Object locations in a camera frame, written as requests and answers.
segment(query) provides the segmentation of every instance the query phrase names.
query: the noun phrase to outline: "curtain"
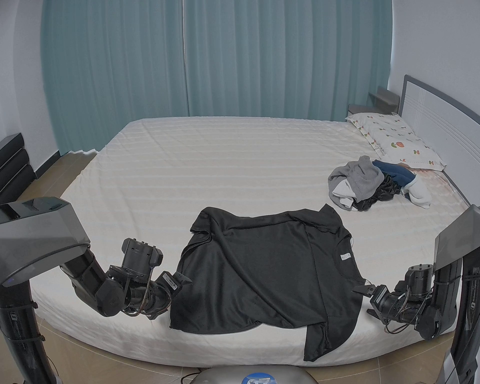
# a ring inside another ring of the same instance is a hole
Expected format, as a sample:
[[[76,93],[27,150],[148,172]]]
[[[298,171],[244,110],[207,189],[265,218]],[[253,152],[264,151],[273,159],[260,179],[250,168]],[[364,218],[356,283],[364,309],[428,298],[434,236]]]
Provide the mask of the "curtain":
[[[130,121],[188,116],[181,0],[45,0],[41,52],[60,153]]]
[[[191,116],[344,120],[387,86],[392,2],[184,0]]]

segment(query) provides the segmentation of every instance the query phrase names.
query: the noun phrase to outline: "mattress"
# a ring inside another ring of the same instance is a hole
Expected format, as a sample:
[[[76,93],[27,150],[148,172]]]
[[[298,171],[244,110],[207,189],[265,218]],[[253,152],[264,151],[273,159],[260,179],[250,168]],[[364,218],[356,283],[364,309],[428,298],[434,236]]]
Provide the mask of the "mattress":
[[[120,265],[127,237],[154,244],[164,259],[154,271],[176,270],[199,212],[214,206],[237,216],[319,210],[331,171],[376,153],[351,123],[272,118],[189,117],[128,124],[88,164],[62,198],[72,203],[100,265]],[[393,289],[408,267],[433,261],[434,240],[467,204],[442,173],[419,171],[433,203],[426,210],[401,195],[367,212],[336,206],[354,238],[360,273]],[[206,367],[228,364],[323,366],[376,357],[420,340],[409,327],[384,333],[364,298],[356,328],[336,350],[303,361],[306,328],[265,324],[227,335],[193,335],[123,314],[104,318],[82,303],[55,268],[31,281],[37,313],[55,328],[104,350],[154,363]]]

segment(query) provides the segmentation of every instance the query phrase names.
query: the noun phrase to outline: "floral pillow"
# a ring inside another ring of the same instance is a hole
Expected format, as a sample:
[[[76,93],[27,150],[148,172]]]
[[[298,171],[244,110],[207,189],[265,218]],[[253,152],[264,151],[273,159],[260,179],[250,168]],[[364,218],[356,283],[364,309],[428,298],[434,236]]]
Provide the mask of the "floral pillow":
[[[365,136],[382,161],[437,171],[445,167],[435,151],[397,114],[356,113],[347,120]]]

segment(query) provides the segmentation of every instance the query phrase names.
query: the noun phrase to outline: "blue logo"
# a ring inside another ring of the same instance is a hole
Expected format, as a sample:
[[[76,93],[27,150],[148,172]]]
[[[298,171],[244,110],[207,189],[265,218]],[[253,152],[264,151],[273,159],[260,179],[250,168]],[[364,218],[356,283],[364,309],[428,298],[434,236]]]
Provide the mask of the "blue logo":
[[[245,377],[241,384],[276,384],[276,381],[267,373],[255,372]]]

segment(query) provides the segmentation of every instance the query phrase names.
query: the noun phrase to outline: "white headboard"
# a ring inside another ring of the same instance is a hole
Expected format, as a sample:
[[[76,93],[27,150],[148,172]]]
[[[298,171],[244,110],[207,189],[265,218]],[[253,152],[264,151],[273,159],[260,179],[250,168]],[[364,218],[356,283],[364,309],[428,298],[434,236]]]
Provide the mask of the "white headboard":
[[[480,116],[408,75],[399,115],[446,163],[444,173],[466,200],[480,205]]]

